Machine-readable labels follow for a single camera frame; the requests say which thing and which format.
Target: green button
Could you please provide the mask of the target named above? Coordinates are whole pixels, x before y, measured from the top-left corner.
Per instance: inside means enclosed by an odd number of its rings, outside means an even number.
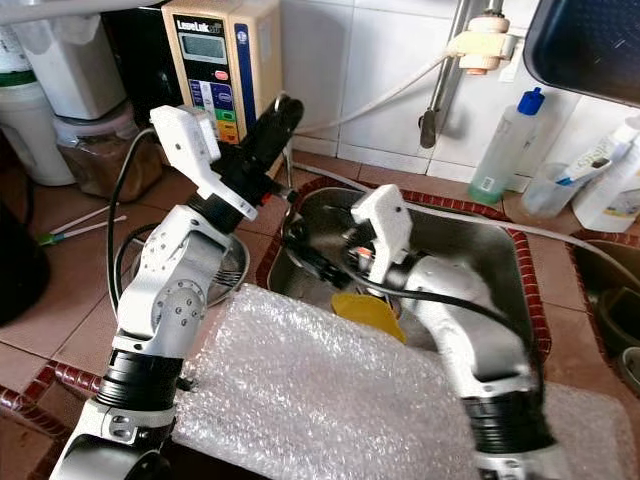
[[[235,122],[236,112],[233,110],[222,110],[221,108],[216,108],[216,118],[224,122]]]

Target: black cable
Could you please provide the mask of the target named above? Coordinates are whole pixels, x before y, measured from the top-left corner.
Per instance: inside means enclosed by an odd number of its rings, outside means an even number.
[[[483,307],[482,305],[478,305],[477,303],[473,303],[468,300],[463,300],[461,298],[451,297],[449,295],[442,295],[440,293],[424,292],[424,291],[418,291],[418,290],[399,290],[395,288],[386,287],[376,282],[372,282],[371,280],[360,276],[359,272],[351,267],[349,250],[347,248],[342,249],[341,260],[342,260],[341,267],[345,271],[345,273],[349,275],[349,277],[351,277],[352,280],[354,280],[357,283],[360,283],[361,285],[364,285],[367,288],[371,288],[380,293],[386,293],[387,295],[411,298],[414,300],[421,300],[425,302],[443,303],[445,305],[460,307],[460,308],[464,308],[465,310],[470,310],[472,312],[479,313],[480,315],[484,315],[485,317],[488,317],[491,320],[498,322],[503,327],[509,329],[514,334],[518,335],[518,337],[520,337],[523,340],[525,345],[529,343],[525,340],[522,334],[517,332],[509,324],[506,318],[494,312],[493,310]],[[530,351],[530,355],[533,356],[533,364],[536,370],[536,376],[538,377],[536,379],[538,384],[538,402],[542,406],[542,404],[544,403],[544,392],[545,392],[544,370],[542,366],[542,360],[540,359],[540,354],[535,345],[530,346],[529,351]]]
[[[116,280],[116,290],[118,292],[118,301],[120,301],[120,296],[122,295],[122,261],[124,259],[124,254],[127,251],[127,248],[134,240],[138,239],[138,236],[143,233],[149,232],[156,228],[159,223],[150,223],[148,225],[144,225],[140,228],[136,228],[135,230],[129,232],[129,234],[125,237],[125,239],[120,244],[118,251],[116,252],[115,264],[113,266],[113,275]]]
[[[24,212],[24,220],[22,221],[22,225],[28,227],[31,225],[33,221],[33,213],[35,210],[35,192],[34,192],[34,183],[31,180],[29,175],[26,175],[25,182],[25,212]]]
[[[129,169],[131,168],[133,159],[135,158],[136,152],[141,144],[141,140],[146,135],[150,135],[152,133],[155,133],[153,128],[145,128],[138,133],[136,138],[133,139],[133,142],[131,142],[131,146],[129,147],[127,156],[124,159],[124,163],[122,164],[122,169],[120,169],[120,175],[118,175],[118,179],[116,180],[115,187],[113,188],[113,194],[111,195],[111,200],[109,202],[109,215],[107,217],[107,285],[109,287],[109,298],[111,299],[111,307],[113,308],[114,313],[117,313],[118,310],[118,291],[114,278],[113,259],[113,227],[115,223],[114,220],[116,218],[116,206],[118,203],[118,197],[120,196],[120,191],[124,186],[127,173],[129,173]]]

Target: orange button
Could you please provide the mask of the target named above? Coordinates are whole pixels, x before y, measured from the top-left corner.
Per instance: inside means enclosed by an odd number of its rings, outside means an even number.
[[[238,143],[238,128],[234,122],[218,121],[217,124],[221,141],[231,144]]]

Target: white hose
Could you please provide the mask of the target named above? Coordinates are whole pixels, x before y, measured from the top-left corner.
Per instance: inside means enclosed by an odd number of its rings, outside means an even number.
[[[299,163],[294,163],[293,166],[294,168],[297,168],[299,170],[304,170],[309,173],[314,173],[316,175],[322,175],[325,177],[332,178],[361,192],[370,192],[372,190],[371,188],[366,187],[361,183],[345,178],[342,175],[338,175],[333,172],[328,172],[321,168],[310,167],[308,165],[302,165]],[[429,208],[422,205],[415,205],[413,203],[409,203],[408,208],[410,208],[411,210],[415,210],[416,212],[422,212],[428,215],[433,215],[434,217],[448,218],[451,220],[460,220],[463,222],[477,223],[480,225],[490,225],[495,227],[508,228],[511,230],[518,230],[520,232],[539,235],[541,237],[548,237],[554,240],[559,240],[561,242],[575,245],[576,247],[580,247],[580,248],[583,248],[584,250],[592,252],[598,255],[600,258],[609,262],[616,269],[618,269],[620,273],[624,274],[624,276],[627,277],[627,279],[630,282],[632,282],[638,290],[640,290],[640,280],[638,280],[638,278],[633,273],[631,273],[624,265],[622,265],[620,262],[618,262],[615,258],[613,258],[608,253],[600,250],[598,247],[591,245],[590,243],[580,240],[578,238],[571,237],[569,235],[564,235],[562,233],[552,232],[551,230],[545,230],[544,228],[531,227],[529,225],[519,225],[517,223],[502,222],[500,220],[492,220],[490,218],[485,218],[485,217],[476,217],[471,215],[464,215],[461,213],[447,212],[444,210],[436,210],[435,208]]]
[[[361,117],[366,113],[369,113],[374,108],[379,107],[380,105],[391,100],[396,95],[399,95],[400,93],[404,92],[407,88],[409,88],[411,85],[416,83],[418,80],[424,77],[427,73],[429,73],[431,70],[435,69],[438,65],[440,65],[448,56],[449,55],[442,54],[435,61],[429,62],[423,65],[411,77],[407,78],[407,80],[405,80],[401,85],[398,85],[394,89],[389,90],[387,93],[367,103],[365,106],[356,110],[355,112],[350,113],[342,118],[339,118],[338,120],[333,120],[328,123],[310,125],[308,127],[298,128],[296,130],[296,133],[305,134],[305,133],[315,132],[316,130],[324,130],[325,128],[337,127],[338,125],[342,125],[343,123],[350,122],[351,120],[355,120],[356,118]]]
[[[158,3],[158,0],[59,0],[35,5],[7,5],[6,2],[0,1],[0,26],[53,17],[127,10],[155,3]]]

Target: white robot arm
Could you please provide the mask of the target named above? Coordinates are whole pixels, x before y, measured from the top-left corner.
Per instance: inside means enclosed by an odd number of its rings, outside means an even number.
[[[174,207],[145,242],[140,269],[120,298],[100,391],[85,403],[52,479],[171,478],[160,448],[176,422],[176,384],[204,318],[209,285],[229,234],[243,218],[255,218],[266,195],[282,191],[266,172],[302,113],[302,103],[281,96],[240,145],[221,155],[198,112],[151,112],[169,161],[198,194]]]
[[[393,283],[391,290],[405,297],[403,308],[437,344],[471,423],[480,478],[570,478],[563,451],[542,412],[542,379],[536,382],[523,338],[501,318],[479,275],[436,257],[408,255],[412,223],[394,185],[363,197],[352,216],[369,232],[375,248],[370,291],[376,291],[374,278],[377,284]]]

